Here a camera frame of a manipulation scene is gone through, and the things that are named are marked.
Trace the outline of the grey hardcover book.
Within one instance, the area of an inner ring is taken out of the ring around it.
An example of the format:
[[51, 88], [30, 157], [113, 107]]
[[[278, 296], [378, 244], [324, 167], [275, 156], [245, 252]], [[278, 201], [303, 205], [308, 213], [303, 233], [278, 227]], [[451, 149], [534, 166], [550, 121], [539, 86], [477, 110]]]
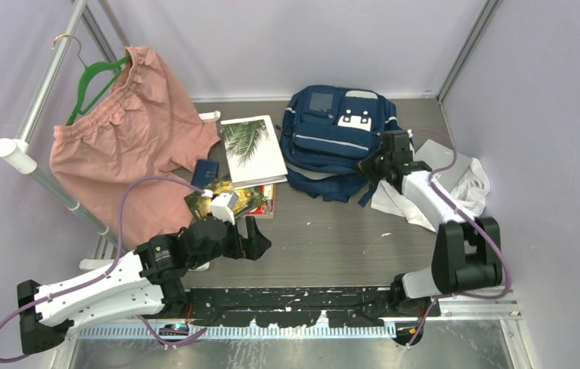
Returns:
[[[446, 148], [432, 139], [426, 140], [415, 153], [416, 161], [423, 161], [433, 170], [449, 165], [453, 158], [454, 154], [450, 148]], [[450, 169], [438, 173], [439, 183], [444, 189], [451, 192], [461, 181], [471, 163], [472, 158], [457, 154], [455, 164]]]

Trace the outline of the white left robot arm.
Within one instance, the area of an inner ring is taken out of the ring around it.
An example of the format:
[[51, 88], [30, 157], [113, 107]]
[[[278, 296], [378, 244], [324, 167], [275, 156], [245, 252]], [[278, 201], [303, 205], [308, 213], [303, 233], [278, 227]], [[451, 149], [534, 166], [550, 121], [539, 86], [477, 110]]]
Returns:
[[179, 317], [189, 299], [182, 277], [220, 258], [259, 259], [272, 243], [255, 218], [245, 219], [247, 235], [214, 217], [154, 236], [116, 264], [56, 284], [27, 280], [17, 287], [23, 354], [61, 344], [67, 335], [123, 317]]

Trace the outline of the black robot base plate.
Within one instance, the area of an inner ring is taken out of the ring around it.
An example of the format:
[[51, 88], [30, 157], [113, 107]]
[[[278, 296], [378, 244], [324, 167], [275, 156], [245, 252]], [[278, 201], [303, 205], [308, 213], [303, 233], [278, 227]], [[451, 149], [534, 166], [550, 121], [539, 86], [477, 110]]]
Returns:
[[186, 301], [153, 318], [179, 318], [200, 327], [380, 327], [387, 319], [418, 322], [431, 298], [400, 300], [394, 287], [193, 288]]

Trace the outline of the navy blue student backpack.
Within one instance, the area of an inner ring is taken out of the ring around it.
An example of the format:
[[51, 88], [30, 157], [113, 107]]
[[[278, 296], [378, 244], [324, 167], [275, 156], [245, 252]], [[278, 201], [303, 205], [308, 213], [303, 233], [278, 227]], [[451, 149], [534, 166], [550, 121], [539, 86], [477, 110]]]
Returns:
[[277, 127], [287, 181], [324, 201], [346, 203], [365, 189], [358, 202], [364, 207], [375, 186], [356, 167], [379, 148], [384, 133], [398, 128], [395, 104], [374, 91], [303, 88], [292, 96]]

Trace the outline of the green jungle cover book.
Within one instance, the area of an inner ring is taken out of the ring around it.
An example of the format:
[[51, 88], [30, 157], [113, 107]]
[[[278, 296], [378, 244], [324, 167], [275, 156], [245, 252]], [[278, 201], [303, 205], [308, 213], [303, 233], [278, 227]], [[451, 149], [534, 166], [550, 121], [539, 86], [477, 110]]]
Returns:
[[238, 219], [266, 204], [267, 197], [260, 187], [236, 189], [226, 175], [207, 184], [202, 194], [187, 195], [185, 203], [196, 221], [220, 214]]

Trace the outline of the palm leaf white book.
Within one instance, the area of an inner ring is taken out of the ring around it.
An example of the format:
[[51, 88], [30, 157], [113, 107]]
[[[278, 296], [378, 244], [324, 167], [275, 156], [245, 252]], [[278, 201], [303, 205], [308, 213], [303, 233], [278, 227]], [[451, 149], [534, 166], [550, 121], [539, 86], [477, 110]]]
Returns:
[[287, 181], [288, 171], [270, 116], [224, 120], [221, 128], [234, 189]]

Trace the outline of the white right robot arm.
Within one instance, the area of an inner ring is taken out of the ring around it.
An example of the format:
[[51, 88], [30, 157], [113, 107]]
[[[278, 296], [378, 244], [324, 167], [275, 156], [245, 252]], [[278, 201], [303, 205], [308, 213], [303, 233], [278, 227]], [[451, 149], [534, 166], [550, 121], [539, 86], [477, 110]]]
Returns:
[[403, 316], [412, 314], [421, 299], [464, 295], [502, 286], [495, 298], [512, 287], [512, 276], [500, 247], [500, 227], [491, 217], [478, 218], [455, 202], [438, 183], [436, 172], [416, 161], [409, 131], [382, 135], [378, 149], [357, 165], [371, 184], [385, 181], [415, 204], [436, 230], [429, 267], [399, 274], [391, 285], [391, 305]]

